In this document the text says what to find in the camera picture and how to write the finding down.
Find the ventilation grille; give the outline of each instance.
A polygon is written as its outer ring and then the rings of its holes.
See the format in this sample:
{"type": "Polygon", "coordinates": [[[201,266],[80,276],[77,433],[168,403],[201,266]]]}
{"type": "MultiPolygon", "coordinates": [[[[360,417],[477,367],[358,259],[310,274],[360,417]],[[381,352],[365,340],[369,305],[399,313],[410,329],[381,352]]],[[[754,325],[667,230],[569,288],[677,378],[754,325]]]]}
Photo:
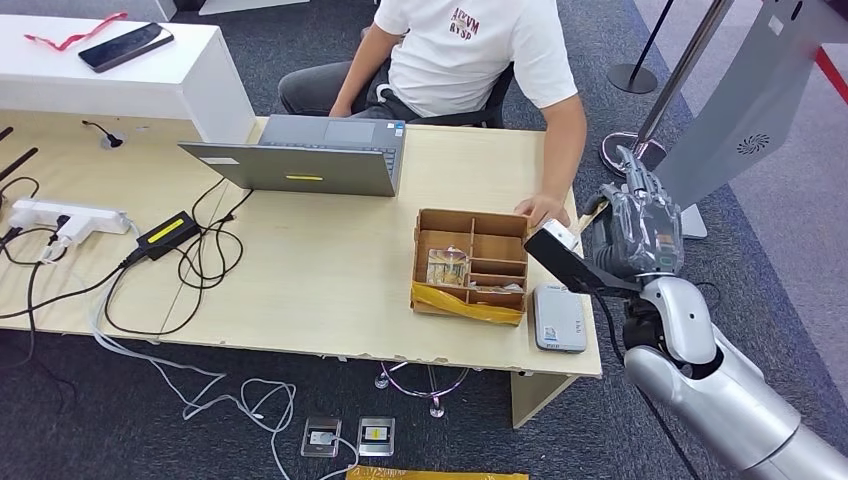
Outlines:
{"type": "Polygon", "coordinates": [[[765,150],[769,143],[771,143],[771,137],[758,133],[739,142],[739,145],[736,145],[736,152],[740,155],[753,155],[765,150]]]}

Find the stanchion base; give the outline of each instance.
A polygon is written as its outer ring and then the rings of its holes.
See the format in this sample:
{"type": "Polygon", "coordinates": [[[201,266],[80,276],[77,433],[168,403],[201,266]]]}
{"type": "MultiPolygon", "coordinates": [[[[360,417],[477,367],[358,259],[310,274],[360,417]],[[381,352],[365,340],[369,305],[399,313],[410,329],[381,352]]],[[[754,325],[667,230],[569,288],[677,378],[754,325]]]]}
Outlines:
{"type": "Polygon", "coordinates": [[[624,90],[628,93],[643,94],[656,90],[656,75],[644,67],[639,67],[639,70],[636,72],[636,76],[633,77],[633,81],[631,82],[630,77],[633,75],[634,68],[636,68],[636,65],[633,65],[632,63],[614,65],[607,72],[607,79],[615,86],[615,88],[624,90]]]}
{"type": "Polygon", "coordinates": [[[704,225],[704,219],[701,218],[701,212],[697,205],[683,210],[680,214],[680,229],[683,238],[694,240],[703,240],[707,238],[707,226],[704,225]]]}
{"type": "MultiPolygon", "coordinates": [[[[601,142],[601,148],[598,149],[598,154],[601,156],[601,161],[606,165],[607,168],[613,171],[616,175],[623,177],[624,176],[624,166],[621,162],[621,157],[618,156],[616,152],[616,147],[619,145],[632,149],[635,147],[636,143],[636,134],[629,132],[616,132],[607,135],[603,142],[601,142]]],[[[656,140],[648,140],[645,145],[644,151],[642,155],[639,155],[639,152],[636,153],[636,158],[642,161],[648,170],[653,171],[657,168],[657,165],[665,158],[666,152],[665,147],[663,147],[656,140]]]]}

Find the laptop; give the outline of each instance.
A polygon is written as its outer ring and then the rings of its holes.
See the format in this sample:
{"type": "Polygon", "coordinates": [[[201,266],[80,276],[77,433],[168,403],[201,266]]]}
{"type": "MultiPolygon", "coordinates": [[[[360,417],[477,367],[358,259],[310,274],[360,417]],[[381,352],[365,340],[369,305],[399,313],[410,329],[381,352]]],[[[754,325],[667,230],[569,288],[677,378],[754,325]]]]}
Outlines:
{"type": "Polygon", "coordinates": [[[241,188],[394,197],[402,121],[272,115],[257,145],[180,142],[241,188]]]}

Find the stanchion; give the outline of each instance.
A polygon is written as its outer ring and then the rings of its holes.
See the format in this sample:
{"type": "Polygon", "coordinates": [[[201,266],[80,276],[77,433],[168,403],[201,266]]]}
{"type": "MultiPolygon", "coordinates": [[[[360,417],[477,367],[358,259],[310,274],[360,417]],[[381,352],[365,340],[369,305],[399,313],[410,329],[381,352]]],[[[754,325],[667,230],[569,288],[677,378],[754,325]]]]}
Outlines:
{"type": "Polygon", "coordinates": [[[642,63],[645,62],[645,57],[648,56],[648,52],[654,45],[654,39],[657,38],[657,33],[659,33],[663,22],[665,22],[665,17],[668,15],[672,3],[674,3],[674,0],[668,0],[665,7],[663,7],[660,18],[657,20],[657,24],[654,25],[654,30],[651,32],[651,36],[648,37],[645,48],[642,49],[642,54],[639,55],[639,61],[635,65],[632,63],[615,65],[607,72],[607,79],[619,90],[642,94],[653,92],[657,88],[656,75],[647,68],[642,67],[642,63]]]}
{"type": "Polygon", "coordinates": [[[714,0],[710,5],[709,10],[704,15],[704,19],[701,20],[698,29],[695,30],[692,40],[689,41],[689,45],[686,46],[686,50],[684,50],[683,55],[680,57],[680,61],[677,63],[674,71],[671,72],[668,83],[666,83],[660,92],[657,102],[648,114],[648,118],[645,120],[642,128],[639,129],[639,132],[616,132],[607,135],[604,139],[599,154],[601,161],[610,170],[622,177],[624,176],[621,159],[618,158],[615,152],[618,145],[632,149],[636,157],[650,170],[656,168],[662,159],[665,158],[665,148],[659,142],[653,140],[654,132],[660,120],[662,120],[663,114],[665,114],[668,106],[671,104],[672,99],[680,92],[683,83],[692,72],[692,69],[695,67],[695,64],[698,62],[698,59],[701,57],[701,54],[704,52],[704,49],[710,42],[710,39],[712,39],[713,34],[715,34],[716,29],[732,4],[733,0],[714,0]]]}

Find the gray pants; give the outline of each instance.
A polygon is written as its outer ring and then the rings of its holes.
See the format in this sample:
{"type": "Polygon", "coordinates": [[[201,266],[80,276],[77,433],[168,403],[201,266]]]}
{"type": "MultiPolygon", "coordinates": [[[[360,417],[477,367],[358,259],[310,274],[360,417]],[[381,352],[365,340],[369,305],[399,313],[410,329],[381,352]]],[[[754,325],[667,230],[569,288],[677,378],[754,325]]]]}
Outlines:
{"type": "MultiPolygon", "coordinates": [[[[351,62],[331,63],[292,72],[280,80],[278,90],[286,112],[292,115],[327,116],[342,88],[351,62]]],[[[377,100],[377,86],[387,84],[389,62],[383,64],[369,86],[357,95],[351,106],[354,117],[411,121],[420,118],[395,97],[384,92],[385,102],[377,100]]]]}

